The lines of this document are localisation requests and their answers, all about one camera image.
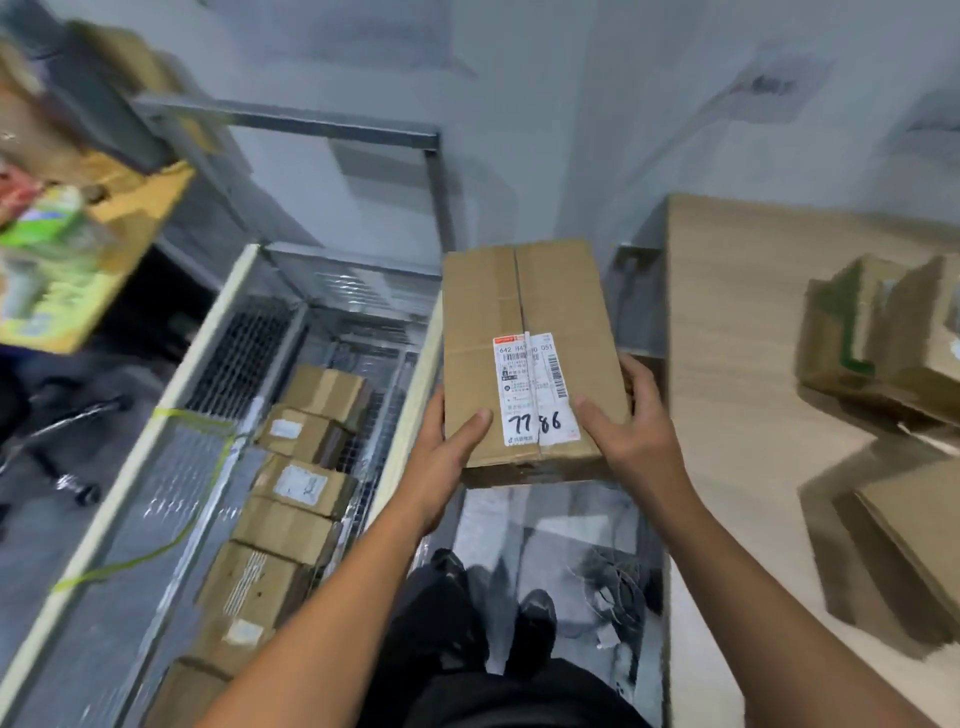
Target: white label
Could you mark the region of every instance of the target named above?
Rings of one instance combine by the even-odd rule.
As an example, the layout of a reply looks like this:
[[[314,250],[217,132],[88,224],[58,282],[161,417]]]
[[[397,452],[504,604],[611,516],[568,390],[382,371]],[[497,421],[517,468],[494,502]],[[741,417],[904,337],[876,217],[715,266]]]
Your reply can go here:
[[[540,431],[530,393],[526,337],[517,334],[493,339],[493,359],[500,393],[503,444],[507,447],[534,445]]]
[[[326,475],[311,473],[305,468],[288,465],[276,480],[274,493],[306,505],[317,505],[326,485]]]
[[[293,423],[289,420],[274,420],[274,423],[270,425],[270,434],[287,440],[296,440],[300,437],[302,429],[303,425],[300,423]]]
[[[553,334],[493,339],[503,444],[557,445],[580,439]]]
[[[224,636],[224,642],[240,647],[253,647],[260,642],[263,627],[245,619],[235,619]]]
[[[540,426],[540,444],[558,445],[580,439],[577,418],[570,409],[570,395],[566,391],[564,371],[553,345],[552,333],[540,333],[529,338],[530,361],[537,392],[537,422]]]

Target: white wall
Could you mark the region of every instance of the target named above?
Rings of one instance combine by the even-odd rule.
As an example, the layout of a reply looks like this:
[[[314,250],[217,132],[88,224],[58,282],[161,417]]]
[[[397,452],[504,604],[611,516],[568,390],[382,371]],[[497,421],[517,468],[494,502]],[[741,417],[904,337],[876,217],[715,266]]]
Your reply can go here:
[[[317,61],[250,60],[196,0],[53,0],[64,17],[130,28],[175,57],[214,97],[439,123],[461,247],[549,237],[561,199],[592,0],[453,4],[451,68],[394,72]],[[285,134],[234,136],[252,178],[301,238],[436,260],[426,177],[410,150]],[[337,174],[342,163],[348,177]],[[297,237],[297,226],[284,237]]]
[[[459,247],[583,235],[606,269],[618,241],[659,244],[653,213],[671,190],[960,223],[954,167],[885,147],[913,102],[960,87],[954,0],[453,0],[452,64],[413,71],[250,61],[196,0],[53,5],[138,31],[212,96],[440,124]],[[764,47],[834,62],[800,117],[691,125]],[[292,221],[278,236],[435,259],[415,153],[237,138]],[[628,343],[661,349],[650,290],[627,301]]]

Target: packing tape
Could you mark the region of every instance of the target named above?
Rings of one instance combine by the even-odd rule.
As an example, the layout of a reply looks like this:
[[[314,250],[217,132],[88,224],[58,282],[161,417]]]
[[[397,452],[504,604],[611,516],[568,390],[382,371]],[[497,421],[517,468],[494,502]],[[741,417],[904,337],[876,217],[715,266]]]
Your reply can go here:
[[[224,463],[227,462],[227,456],[229,455],[230,448],[233,447],[233,443],[236,441],[236,430],[233,425],[221,422],[220,420],[214,420],[211,417],[206,417],[204,415],[198,415],[196,412],[189,412],[185,409],[169,409],[166,407],[158,407],[151,414],[151,419],[154,417],[166,417],[168,419],[180,418],[184,420],[188,427],[192,427],[204,434],[218,435],[224,438],[224,446],[220,450],[220,455],[217,457],[217,463],[213,468],[213,476],[210,477],[210,483],[206,487],[206,493],[204,495],[204,500],[201,505],[206,503],[206,500],[209,498],[210,493],[213,491],[213,486],[217,482],[217,478],[220,477],[220,471],[224,468]],[[197,525],[197,519],[200,517],[200,512],[202,508],[197,509],[196,515],[194,515],[183,527],[180,533],[171,541],[169,544],[165,544],[160,548],[155,548],[150,553],[146,553],[143,556],[138,556],[135,559],[130,561],[121,561],[116,564],[107,564],[103,567],[98,567],[97,569],[91,569],[86,573],[81,574],[80,576],[74,576],[69,579],[62,579],[51,587],[51,593],[63,592],[67,589],[72,589],[80,584],[91,581],[103,581],[104,579],[112,576],[113,574],[119,571],[125,571],[127,569],[132,569],[133,567],[139,566],[140,564],[145,564],[148,561],[156,559],[157,556],[161,556],[171,548],[178,546],[183,539],[187,537],[190,531],[193,530],[194,526]]]

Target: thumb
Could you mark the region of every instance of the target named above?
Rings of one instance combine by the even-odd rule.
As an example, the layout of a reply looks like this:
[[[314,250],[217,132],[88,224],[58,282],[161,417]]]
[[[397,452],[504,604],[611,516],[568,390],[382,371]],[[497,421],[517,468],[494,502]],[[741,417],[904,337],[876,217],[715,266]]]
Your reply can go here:
[[[473,449],[487,434],[492,421],[493,413],[489,409],[478,409],[473,417],[447,438],[443,447],[452,452],[461,464],[466,463]]]
[[[616,434],[617,425],[611,422],[596,404],[583,395],[573,398],[573,409],[577,414],[577,421],[584,426],[590,437],[601,450]]]

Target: black shoe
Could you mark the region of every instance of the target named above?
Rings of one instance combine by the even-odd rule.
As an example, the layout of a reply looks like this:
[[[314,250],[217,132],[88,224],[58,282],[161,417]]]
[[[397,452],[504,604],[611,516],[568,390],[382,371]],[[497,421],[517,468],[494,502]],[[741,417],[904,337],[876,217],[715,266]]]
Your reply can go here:
[[[550,659],[557,640],[557,610],[543,589],[535,589],[520,602],[514,623],[514,643],[503,674],[527,680]]]
[[[441,571],[444,576],[453,580],[458,587],[469,595],[467,568],[464,566],[464,562],[449,548],[438,548],[434,551],[433,556],[430,557],[430,566],[437,571]]]

